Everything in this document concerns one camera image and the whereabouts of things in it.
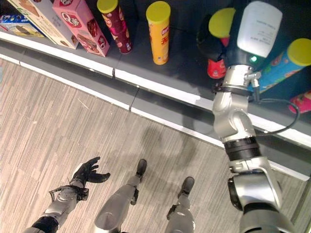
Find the green indicator light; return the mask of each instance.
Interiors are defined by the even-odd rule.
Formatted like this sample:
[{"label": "green indicator light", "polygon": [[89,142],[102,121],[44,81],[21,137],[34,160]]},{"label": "green indicator light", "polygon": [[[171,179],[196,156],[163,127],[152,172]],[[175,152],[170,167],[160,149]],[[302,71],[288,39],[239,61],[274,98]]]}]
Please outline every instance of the green indicator light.
[{"label": "green indicator light", "polygon": [[251,62],[255,62],[255,61],[257,61],[257,57],[256,57],[256,56],[252,56],[249,60],[250,60]]}]

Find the blue chip canister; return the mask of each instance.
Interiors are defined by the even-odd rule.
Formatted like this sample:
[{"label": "blue chip canister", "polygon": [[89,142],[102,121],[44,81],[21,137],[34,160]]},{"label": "blue chip canister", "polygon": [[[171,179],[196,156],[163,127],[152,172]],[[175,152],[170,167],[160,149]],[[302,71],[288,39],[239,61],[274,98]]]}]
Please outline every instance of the blue chip canister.
[{"label": "blue chip canister", "polygon": [[300,38],[261,71],[259,91],[262,93],[284,79],[311,65],[311,40]]}]

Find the pink snack box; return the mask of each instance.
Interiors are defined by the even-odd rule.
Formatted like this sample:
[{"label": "pink snack box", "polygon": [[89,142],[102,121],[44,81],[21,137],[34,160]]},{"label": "pink snack box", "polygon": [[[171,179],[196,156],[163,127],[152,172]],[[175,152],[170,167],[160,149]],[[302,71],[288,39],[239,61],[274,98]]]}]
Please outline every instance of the pink snack box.
[{"label": "pink snack box", "polygon": [[109,44],[85,0],[55,0],[53,10],[88,52],[106,56]]}]

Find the white shelf edge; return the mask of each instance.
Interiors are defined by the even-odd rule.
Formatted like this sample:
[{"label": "white shelf edge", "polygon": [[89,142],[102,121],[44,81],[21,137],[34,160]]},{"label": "white shelf edge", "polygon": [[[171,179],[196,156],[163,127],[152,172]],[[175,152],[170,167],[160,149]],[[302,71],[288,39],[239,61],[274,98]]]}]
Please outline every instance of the white shelf edge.
[{"label": "white shelf edge", "polygon": [[112,76],[113,68],[109,67],[107,65],[95,62],[93,60],[78,56],[76,54],[73,54],[71,52],[67,52],[58,48],[51,47],[49,45],[45,45],[36,41],[32,41],[27,38],[23,38],[17,35],[8,34],[4,32],[0,32],[0,39],[4,39],[7,41],[12,41],[16,44],[29,47],[31,49],[35,49],[41,52],[45,52],[47,54],[51,54],[53,56],[59,57],[61,59],[67,60],[69,62],[74,62],[76,64],[88,67],[90,69],[96,70],[98,72],[101,72],[103,74],[107,74],[109,76]]},{"label": "white shelf edge", "polygon": [[[85,67],[88,67],[89,69],[99,71],[103,74],[113,76],[112,67],[109,67],[101,63],[89,60],[87,58],[75,55],[73,53],[66,52],[61,49],[53,48],[51,46],[32,41],[30,39],[26,39],[23,37],[19,37],[19,36],[4,33],[4,32],[0,32],[0,38],[4,40],[8,40],[8,41],[14,41],[15,43],[20,44],[22,46],[26,46],[26,47],[29,47],[35,50],[39,50],[39,51],[51,54],[56,57],[60,57],[65,60],[68,60],[68,61],[71,61],[77,64],[81,64]],[[8,57],[6,60],[9,60],[9,59],[11,59],[11,62],[19,64],[17,63],[18,61],[13,58]],[[166,86],[166,85],[154,82],[154,81],[150,81],[143,77],[140,77],[140,76],[137,76],[137,75],[134,75],[134,74],[131,74],[126,71],[119,70],[119,69],[115,70],[115,76],[126,82],[133,83],[138,86],[142,86],[144,88],[153,90],[155,92],[172,97],[174,99],[181,100],[186,103],[190,103],[192,105],[195,105],[195,106],[198,106],[198,107],[210,110],[210,111],[212,110],[213,101],[202,98],[199,95],[191,94],[191,93],[188,93],[188,92],[176,89],[176,88],[172,88],[172,87],[169,87],[169,86]],[[262,117],[259,117],[253,114],[249,114],[249,116],[254,126],[260,129],[263,129],[263,130],[275,131],[275,130],[285,127],[281,124],[278,124],[276,122],[264,119]],[[300,145],[311,148],[311,136],[305,133],[299,132],[298,130],[288,129],[282,133],[279,133],[278,135],[280,135],[281,137],[290,139]]]},{"label": "white shelf edge", "polygon": [[74,87],[74,88],[77,88],[77,89],[79,89],[79,90],[81,90],[81,91],[84,91],[84,92],[86,92],[86,93],[88,93],[88,94],[91,94],[91,95],[93,95],[93,96],[96,96],[96,97],[98,97],[98,98],[100,98],[100,99],[103,99],[103,100],[105,100],[105,101],[107,101],[107,102],[110,102],[110,103],[112,103],[112,104],[114,104],[114,105],[116,105],[116,106],[119,106],[119,107],[121,107],[121,108],[124,108],[124,109],[126,109],[127,111],[128,111],[129,108],[130,108],[130,106],[129,106],[128,104],[125,104],[125,103],[123,103],[123,102],[121,102],[121,101],[115,100],[115,99],[113,99],[113,98],[111,98],[111,97],[109,97],[109,96],[106,96],[106,95],[101,94],[101,93],[99,93],[99,92],[97,92],[97,91],[94,91],[94,90],[92,90],[92,89],[89,89],[89,88],[87,88],[87,87],[85,87],[85,86],[82,86],[82,85],[80,85],[80,84],[77,84],[77,83],[74,83],[74,82],[69,81],[69,80],[67,80],[67,79],[64,79],[64,78],[62,78],[62,77],[60,77],[60,76],[57,76],[57,75],[55,75],[55,74],[49,73],[49,72],[47,72],[47,71],[45,71],[45,70],[39,69],[39,68],[37,68],[37,67],[35,67],[35,66],[32,66],[32,65],[30,65],[30,64],[27,64],[27,63],[25,63],[25,62],[20,62],[20,65],[21,65],[22,67],[31,69],[31,70],[33,70],[33,71],[36,71],[36,72],[40,73],[40,74],[43,74],[43,75],[45,75],[45,76],[48,76],[48,77],[50,77],[50,78],[52,78],[52,79],[55,79],[55,80],[57,80],[57,81],[60,81],[60,82],[62,82],[62,83],[64,83],[64,84],[67,84],[67,85],[69,85],[69,86],[72,86],[72,87]]},{"label": "white shelf edge", "polygon": [[4,54],[1,54],[1,53],[0,53],[0,58],[2,58],[2,59],[4,59],[4,60],[7,60],[7,61],[9,61],[9,62],[13,62],[13,63],[19,65],[19,60],[15,59],[15,58],[8,57],[8,56],[6,56],[6,55],[4,55]]},{"label": "white shelf edge", "polygon": [[[203,141],[209,142],[209,143],[211,143],[211,144],[213,144],[215,146],[218,146],[220,148],[224,148],[224,145],[222,144],[222,142],[220,140],[217,140],[215,138],[209,137],[209,136],[204,135],[202,133],[198,133],[197,131],[185,128],[184,126],[172,123],[172,122],[170,122],[168,120],[159,118],[157,116],[154,116],[152,114],[149,114],[147,112],[144,112],[144,111],[139,110],[139,109],[134,108],[134,107],[131,108],[131,112],[135,113],[135,114],[137,114],[137,115],[139,115],[141,117],[145,117],[147,119],[153,120],[153,121],[158,122],[160,124],[166,125],[166,126],[168,126],[170,128],[173,128],[175,130],[184,132],[184,133],[189,134],[191,136],[194,136],[196,138],[200,138]],[[275,163],[275,162],[270,161],[270,160],[269,160],[269,163],[270,163],[271,168],[274,169],[274,170],[283,172],[283,173],[285,173],[287,175],[293,176],[293,177],[295,177],[297,179],[300,179],[302,181],[307,181],[309,179],[309,176],[306,176],[306,175],[301,174],[301,173],[299,173],[297,171],[289,169],[289,168],[287,168],[287,167],[285,167],[283,165],[280,165],[280,164]]]},{"label": "white shelf edge", "polygon": [[115,69],[115,76],[116,78],[122,79],[124,81],[136,84],[138,86],[142,86],[144,88],[153,90],[160,94],[170,96],[174,99],[181,100],[205,109],[211,110],[213,107],[213,101],[202,98],[198,95],[188,93],[186,91],[182,91],[170,86],[166,86],[135,74],[128,73],[123,70]]},{"label": "white shelf edge", "polygon": [[[185,91],[178,90],[173,87],[169,87],[148,79],[145,79],[143,77],[128,73],[123,70],[115,69],[115,76],[119,79],[122,79],[126,82],[130,82],[133,84],[136,84],[137,86],[144,87],[146,89],[158,92],[160,94],[163,94],[165,96],[172,97],[177,100],[184,101],[186,103],[193,104],[195,106],[207,109],[212,111],[213,108],[213,101],[205,99],[200,97],[199,95],[191,94]],[[278,124],[274,121],[270,121],[267,119],[264,119],[262,117],[249,114],[250,119],[253,122],[253,125],[255,127],[258,127],[263,130],[267,131],[275,131],[284,128],[285,126]],[[311,136],[302,133],[295,129],[288,129],[284,132],[278,133],[278,135],[290,139],[296,143],[299,143],[300,145],[304,145],[306,147],[311,148]]]}]

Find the yellow lid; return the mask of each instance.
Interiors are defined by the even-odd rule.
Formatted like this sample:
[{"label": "yellow lid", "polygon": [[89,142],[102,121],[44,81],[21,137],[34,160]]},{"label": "yellow lid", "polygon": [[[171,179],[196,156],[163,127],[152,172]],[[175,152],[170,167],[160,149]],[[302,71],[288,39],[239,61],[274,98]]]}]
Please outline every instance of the yellow lid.
[{"label": "yellow lid", "polygon": [[149,23],[157,24],[167,20],[170,17],[171,8],[164,1],[152,3],[146,11],[146,17]]},{"label": "yellow lid", "polygon": [[208,23],[210,33],[217,38],[229,37],[234,14],[234,8],[224,8],[213,14]]},{"label": "yellow lid", "polygon": [[112,12],[118,5],[118,0],[98,0],[97,8],[100,12],[107,14]]},{"label": "yellow lid", "polygon": [[311,40],[306,38],[294,40],[287,49],[287,55],[292,62],[299,66],[311,65]]}]

